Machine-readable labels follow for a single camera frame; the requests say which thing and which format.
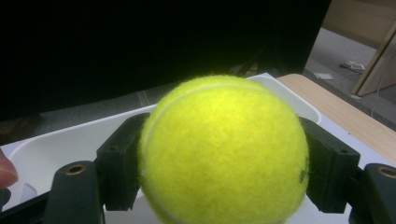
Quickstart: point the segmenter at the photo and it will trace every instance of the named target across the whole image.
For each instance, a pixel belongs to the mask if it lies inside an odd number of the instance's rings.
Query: white plastic surface
[[[249,79],[261,83],[288,102],[299,116],[313,120],[351,147],[362,148],[364,153],[369,155],[368,157],[362,157],[363,163],[378,161],[389,164],[270,75],[264,74],[250,77]],[[12,192],[12,197],[5,209],[29,200],[32,196],[49,191],[54,173],[62,166],[73,161],[93,161],[96,157],[96,149],[126,119],[140,113],[149,112],[154,106],[143,107],[54,133],[40,135],[24,141],[20,146],[12,149],[9,157],[16,165],[20,180],[9,188]],[[322,214],[306,198],[300,210],[290,218],[288,223],[347,223],[347,217],[348,210],[343,215]],[[161,222],[155,217],[144,195],[140,192],[134,203],[133,211],[106,212],[106,223]]]

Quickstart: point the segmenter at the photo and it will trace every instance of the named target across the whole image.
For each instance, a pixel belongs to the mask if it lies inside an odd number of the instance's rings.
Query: black wall
[[[330,0],[0,3],[0,120],[208,73],[301,73]]]

